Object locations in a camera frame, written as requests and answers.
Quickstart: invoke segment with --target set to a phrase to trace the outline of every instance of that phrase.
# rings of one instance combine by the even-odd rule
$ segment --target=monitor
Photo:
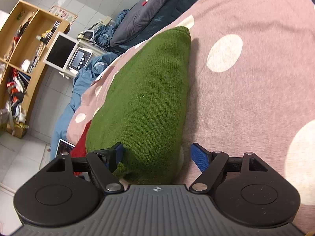
[[[78,44],[79,41],[59,32],[44,58],[44,63],[64,72],[71,61]]]

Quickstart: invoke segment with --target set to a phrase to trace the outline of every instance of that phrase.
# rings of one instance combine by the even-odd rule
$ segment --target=red fabric
[[[85,149],[85,141],[86,141],[86,135],[88,133],[88,130],[90,128],[91,121],[89,121],[85,129],[83,131],[82,136],[80,137],[78,143],[76,144],[76,147],[70,152],[71,157],[85,157],[86,156],[86,149]],[[74,172],[75,176],[79,176],[81,172]]]

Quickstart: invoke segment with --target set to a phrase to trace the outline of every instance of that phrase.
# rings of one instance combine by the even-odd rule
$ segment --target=metal screw
[[[116,183],[113,183],[113,184],[108,184],[106,186],[106,189],[109,190],[109,191],[118,191],[121,189],[121,185],[120,184],[116,184]]]
[[[206,184],[203,184],[203,183],[196,183],[196,184],[193,184],[193,189],[195,191],[204,191],[204,190],[207,190],[208,186]]]

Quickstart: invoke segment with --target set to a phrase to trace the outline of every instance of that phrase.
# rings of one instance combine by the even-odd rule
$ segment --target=pink blanket
[[[299,191],[295,224],[315,230],[314,22],[312,0],[199,0],[161,30],[184,25],[192,38],[185,158],[175,183],[189,186],[200,174],[189,157],[193,142],[230,156],[255,152]],[[115,74],[146,42],[84,93],[68,140],[78,141]]]

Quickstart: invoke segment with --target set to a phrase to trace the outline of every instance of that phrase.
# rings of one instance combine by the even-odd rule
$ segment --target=green knitted fabric
[[[177,168],[188,92],[190,34],[158,34],[114,78],[92,119],[86,150],[123,143],[114,175],[130,183],[170,184]]]

